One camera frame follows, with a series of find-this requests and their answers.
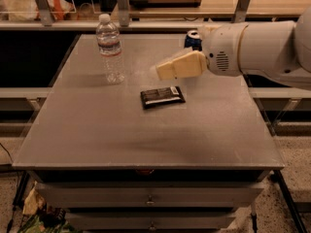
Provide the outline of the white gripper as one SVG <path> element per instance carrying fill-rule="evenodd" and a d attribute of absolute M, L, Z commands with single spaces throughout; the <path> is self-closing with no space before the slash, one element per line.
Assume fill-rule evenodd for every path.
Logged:
<path fill-rule="evenodd" d="M 218 76 L 240 76 L 238 52 L 247 26 L 246 22 L 242 22 L 200 27 L 201 46 L 205 55 L 192 48 L 179 50 L 156 65 L 158 77 L 161 80 L 198 77 L 207 67 Z"/>

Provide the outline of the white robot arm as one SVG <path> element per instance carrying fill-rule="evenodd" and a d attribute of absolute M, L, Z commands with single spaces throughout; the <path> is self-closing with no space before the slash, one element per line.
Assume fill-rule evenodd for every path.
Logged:
<path fill-rule="evenodd" d="M 227 23 L 200 29 L 202 50 L 186 48 L 156 65 L 161 80 L 256 75 L 275 83 L 311 87 L 311 8 L 298 21 Z"/>

